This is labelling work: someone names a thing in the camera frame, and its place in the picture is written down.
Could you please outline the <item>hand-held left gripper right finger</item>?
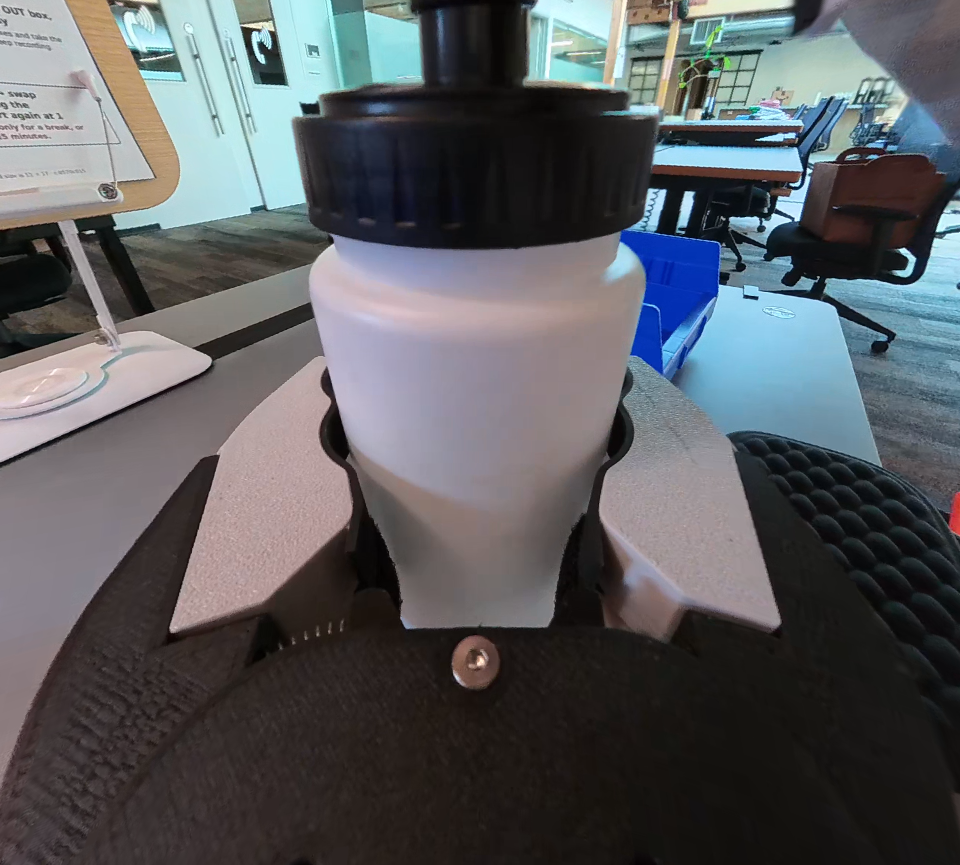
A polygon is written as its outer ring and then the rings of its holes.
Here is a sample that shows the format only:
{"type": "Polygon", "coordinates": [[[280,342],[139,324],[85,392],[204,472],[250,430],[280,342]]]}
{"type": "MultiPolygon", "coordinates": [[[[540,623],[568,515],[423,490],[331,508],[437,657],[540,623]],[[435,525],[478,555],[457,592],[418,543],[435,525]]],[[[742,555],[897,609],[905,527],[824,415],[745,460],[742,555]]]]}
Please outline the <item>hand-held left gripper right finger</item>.
{"type": "Polygon", "coordinates": [[[669,641],[692,611],[774,633],[782,618],[732,443],[641,358],[629,369],[632,439],[600,495],[606,625],[669,641]]]}

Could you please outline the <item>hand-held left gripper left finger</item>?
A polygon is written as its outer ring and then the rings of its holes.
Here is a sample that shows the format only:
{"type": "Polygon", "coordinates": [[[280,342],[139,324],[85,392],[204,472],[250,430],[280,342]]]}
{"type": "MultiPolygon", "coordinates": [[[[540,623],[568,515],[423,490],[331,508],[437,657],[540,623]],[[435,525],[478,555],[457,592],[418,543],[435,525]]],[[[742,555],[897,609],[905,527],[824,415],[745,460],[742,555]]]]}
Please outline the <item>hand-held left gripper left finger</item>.
{"type": "Polygon", "coordinates": [[[271,614],[297,635],[345,607],[354,513],[348,470],[323,447],[327,361],[309,361],[236,426],[213,479],[170,621],[186,637],[271,614]]]}

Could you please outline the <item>blue plastic bin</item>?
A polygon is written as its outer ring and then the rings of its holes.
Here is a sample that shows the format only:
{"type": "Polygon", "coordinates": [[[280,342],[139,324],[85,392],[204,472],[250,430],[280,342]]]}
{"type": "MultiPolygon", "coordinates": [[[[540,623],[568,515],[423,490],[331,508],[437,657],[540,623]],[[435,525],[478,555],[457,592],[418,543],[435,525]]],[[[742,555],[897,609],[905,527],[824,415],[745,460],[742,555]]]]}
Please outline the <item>blue plastic bin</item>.
{"type": "Polygon", "coordinates": [[[712,318],[719,292],[719,245],[700,239],[625,230],[621,243],[640,260],[643,303],[630,355],[674,379],[712,318]]]}

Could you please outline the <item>white plastic bottle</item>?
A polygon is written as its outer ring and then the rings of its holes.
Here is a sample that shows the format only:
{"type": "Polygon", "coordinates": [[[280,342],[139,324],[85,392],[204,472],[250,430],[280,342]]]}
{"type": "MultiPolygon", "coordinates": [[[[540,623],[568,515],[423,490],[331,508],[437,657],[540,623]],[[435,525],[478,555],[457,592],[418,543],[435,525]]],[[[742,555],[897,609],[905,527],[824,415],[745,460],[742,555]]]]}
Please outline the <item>white plastic bottle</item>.
{"type": "Polygon", "coordinates": [[[618,234],[454,250],[336,236],[321,349],[413,628],[545,627],[642,311],[618,234]]]}

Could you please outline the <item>black bottle lid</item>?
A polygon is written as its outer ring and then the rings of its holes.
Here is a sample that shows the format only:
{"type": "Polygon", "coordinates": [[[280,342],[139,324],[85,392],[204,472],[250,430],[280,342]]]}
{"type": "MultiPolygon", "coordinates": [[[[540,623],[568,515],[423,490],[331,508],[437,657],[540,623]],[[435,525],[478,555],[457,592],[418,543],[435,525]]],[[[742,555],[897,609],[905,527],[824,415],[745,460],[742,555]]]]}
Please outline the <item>black bottle lid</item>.
{"type": "Polygon", "coordinates": [[[528,80],[537,0],[411,0],[422,82],[293,119],[308,217],[366,243],[488,251],[640,222],[660,115],[606,85],[528,80]]]}

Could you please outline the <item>wooden support column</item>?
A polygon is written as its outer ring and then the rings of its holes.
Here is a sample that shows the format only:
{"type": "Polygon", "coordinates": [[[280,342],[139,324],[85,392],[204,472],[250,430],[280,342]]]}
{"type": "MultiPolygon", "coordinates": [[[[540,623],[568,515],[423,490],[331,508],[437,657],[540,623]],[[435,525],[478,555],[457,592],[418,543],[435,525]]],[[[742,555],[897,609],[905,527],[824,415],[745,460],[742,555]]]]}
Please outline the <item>wooden support column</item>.
{"type": "Polygon", "coordinates": [[[613,86],[617,76],[617,62],[623,42],[623,33],[628,14],[629,0],[613,0],[606,42],[603,83],[613,86]]]}

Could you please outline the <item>green potted plant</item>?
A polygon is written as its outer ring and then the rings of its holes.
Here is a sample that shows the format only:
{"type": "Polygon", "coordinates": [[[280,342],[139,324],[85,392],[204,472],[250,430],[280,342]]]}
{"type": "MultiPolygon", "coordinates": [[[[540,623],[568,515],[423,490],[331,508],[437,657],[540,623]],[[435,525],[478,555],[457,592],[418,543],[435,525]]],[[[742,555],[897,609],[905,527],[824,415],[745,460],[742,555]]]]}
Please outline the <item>green potted plant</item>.
{"type": "Polygon", "coordinates": [[[690,46],[693,51],[700,51],[698,55],[691,59],[690,65],[680,73],[678,77],[679,89],[686,90],[698,79],[708,78],[714,72],[721,75],[724,70],[732,68],[728,55],[714,52],[714,44],[721,39],[725,24],[726,19],[724,17],[696,20],[690,46]]]}

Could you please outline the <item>instruction sheet on stand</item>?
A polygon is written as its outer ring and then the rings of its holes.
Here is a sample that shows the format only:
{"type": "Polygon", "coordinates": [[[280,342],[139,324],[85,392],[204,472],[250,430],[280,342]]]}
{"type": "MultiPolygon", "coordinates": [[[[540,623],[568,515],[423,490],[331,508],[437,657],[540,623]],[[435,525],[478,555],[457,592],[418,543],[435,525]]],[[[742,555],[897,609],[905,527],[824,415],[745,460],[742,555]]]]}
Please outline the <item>instruction sheet on stand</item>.
{"type": "Polygon", "coordinates": [[[107,0],[1,0],[2,230],[149,210],[180,176],[107,0]]]}

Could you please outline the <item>brown leather bag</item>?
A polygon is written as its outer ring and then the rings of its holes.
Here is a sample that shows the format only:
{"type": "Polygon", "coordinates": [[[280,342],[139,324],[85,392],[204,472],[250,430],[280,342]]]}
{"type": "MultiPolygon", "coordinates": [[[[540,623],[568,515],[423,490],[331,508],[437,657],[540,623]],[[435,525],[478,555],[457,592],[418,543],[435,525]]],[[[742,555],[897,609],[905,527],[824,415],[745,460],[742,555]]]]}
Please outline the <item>brown leather bag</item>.
{"type": "Polygon", "coordinates": [[[878,219],[848,208],[894,211],[887,248],[905,249],[945,184],[946,176],[923,154],[850,149],[813,166],[798,223],[825,242],[867,247],[878,219]]]}

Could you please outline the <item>wooden office table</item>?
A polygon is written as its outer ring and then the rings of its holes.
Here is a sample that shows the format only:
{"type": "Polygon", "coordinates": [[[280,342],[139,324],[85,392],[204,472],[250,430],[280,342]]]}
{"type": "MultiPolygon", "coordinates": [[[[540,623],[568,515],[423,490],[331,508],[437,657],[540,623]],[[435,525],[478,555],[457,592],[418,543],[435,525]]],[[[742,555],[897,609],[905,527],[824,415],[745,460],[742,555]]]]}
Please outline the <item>wooden office table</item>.
{"type": "Polygon", "coordinates": [[[795,185],[802,177],[799,152],[790,147],[667,146],[654,149],[650,186],[664,192],[656,231],[676,235],[685,195],[694,195],[686,237],[702,235],[717,191],[756,183],[795,185]]]}

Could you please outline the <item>white board stand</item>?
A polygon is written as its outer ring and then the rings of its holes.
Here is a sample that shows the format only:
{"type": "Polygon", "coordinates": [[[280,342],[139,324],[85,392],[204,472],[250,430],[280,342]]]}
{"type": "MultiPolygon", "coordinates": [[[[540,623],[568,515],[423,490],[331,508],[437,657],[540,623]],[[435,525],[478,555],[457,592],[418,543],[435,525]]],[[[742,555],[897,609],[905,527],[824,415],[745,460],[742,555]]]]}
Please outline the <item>white board stand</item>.
{"type": "Polygon", "coordinates": [[[93,307],[99,328],[99,340],[112,355],[121,355],[123,344],[114,316],[85,252],[76,223],[73,220],[61,220],[57,222],[57,228],[93,307]]]}

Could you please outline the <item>black wall sign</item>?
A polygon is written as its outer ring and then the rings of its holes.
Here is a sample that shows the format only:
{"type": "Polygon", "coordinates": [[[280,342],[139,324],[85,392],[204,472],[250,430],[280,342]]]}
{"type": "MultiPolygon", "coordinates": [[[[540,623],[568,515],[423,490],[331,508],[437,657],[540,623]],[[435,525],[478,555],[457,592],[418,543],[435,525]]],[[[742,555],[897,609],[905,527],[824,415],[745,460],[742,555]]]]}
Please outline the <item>black wall sign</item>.
{"type": "Polygon", "coordinates": [[[232,0],[253,83],[287,88],[289,81],[271,0],[232,0]]]}

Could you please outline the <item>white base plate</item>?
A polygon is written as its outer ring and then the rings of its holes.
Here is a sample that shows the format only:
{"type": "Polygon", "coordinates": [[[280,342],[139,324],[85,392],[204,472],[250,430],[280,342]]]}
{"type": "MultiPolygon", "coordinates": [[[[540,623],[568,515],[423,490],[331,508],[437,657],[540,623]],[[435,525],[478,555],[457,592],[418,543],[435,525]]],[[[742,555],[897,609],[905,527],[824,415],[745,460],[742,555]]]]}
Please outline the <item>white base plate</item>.
{"type": "Polygon", "coordinates": [[[209,355],[151,331],[87,343],[1,373],[1,462],[205,374],[209,355]]]}

